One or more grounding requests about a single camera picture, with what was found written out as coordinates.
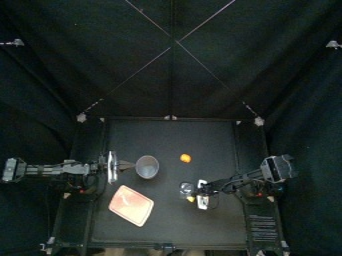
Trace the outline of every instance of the black fabric backdrop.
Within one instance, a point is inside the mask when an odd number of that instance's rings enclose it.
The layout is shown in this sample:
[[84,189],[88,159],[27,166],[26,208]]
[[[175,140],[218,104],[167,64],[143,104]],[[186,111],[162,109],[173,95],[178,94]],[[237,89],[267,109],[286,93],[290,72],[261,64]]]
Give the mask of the black fabric backdrop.
[[[26,43],[0,49],[2,162],[60,162],[75,117],[96,102],[87,115],[234,119],[255,117],[249,104],[266,119],[271,153],[293,154],[301,171],[281,209],[290,246],[302,255],[342,254],[342,50],[325,48],[333,39],[342,43],[341,1],[44,0],[0,7],[0,42]],[[3,227],[20,205],[10,201],[44,193],[0,189]],[[30,223],[15,215],[11,221]],[[46,226],[38,222],[36,234]],[[7,237],[18,239],[22,228],[7,229]],[[42,242],[39,235],[23,240]],[[8,241],[0,248],[22,239]]]

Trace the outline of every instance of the small orange ball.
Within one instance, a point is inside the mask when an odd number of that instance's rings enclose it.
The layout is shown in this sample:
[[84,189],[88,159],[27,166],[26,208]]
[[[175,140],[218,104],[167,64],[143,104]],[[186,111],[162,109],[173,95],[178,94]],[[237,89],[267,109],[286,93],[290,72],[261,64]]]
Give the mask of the small orange ball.
[[191,162],[191,156],[189,154],[183,154],[181,156],[181,161],[185,163],[190,163]]

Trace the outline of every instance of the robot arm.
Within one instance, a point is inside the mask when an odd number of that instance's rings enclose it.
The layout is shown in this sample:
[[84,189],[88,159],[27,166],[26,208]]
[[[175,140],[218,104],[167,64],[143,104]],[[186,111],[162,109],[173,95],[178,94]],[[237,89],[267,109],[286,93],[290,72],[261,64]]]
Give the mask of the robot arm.
[[205,180],[199,180],[198,188],[195,188],[194,184],[183,182],[181,184],[181,198],[201,197],[201,200],[206,201],[210,196],[221,192],[233,194],[247,185],[253,187],[255,186],[254,184],[261,183],[282,183],[286,179],[297,176],[291,160],[293,157],[290,155],[270,156],[263,160],[261,169],[209,183]]
[[100,156],[95,163],[80,163],[75,160],[64,160],[55,165],[28,165],[20,158],[10,158],[6,162],[2,181],[4,183],[19,182],[24,176],[56,176],[63,173],[90,176],[107,168],[108,182],[112,184],[118,179],[118,157],[115,151],[110,151],[108,159]]

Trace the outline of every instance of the orange ball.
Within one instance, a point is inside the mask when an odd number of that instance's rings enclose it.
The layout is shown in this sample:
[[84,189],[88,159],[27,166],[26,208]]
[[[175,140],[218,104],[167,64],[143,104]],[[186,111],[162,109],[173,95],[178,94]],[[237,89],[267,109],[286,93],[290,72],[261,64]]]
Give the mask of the orange ball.
[[191,156],[189,154],[183,154],[181,156],[181,161],[185,163],[190,163],[191,162]]

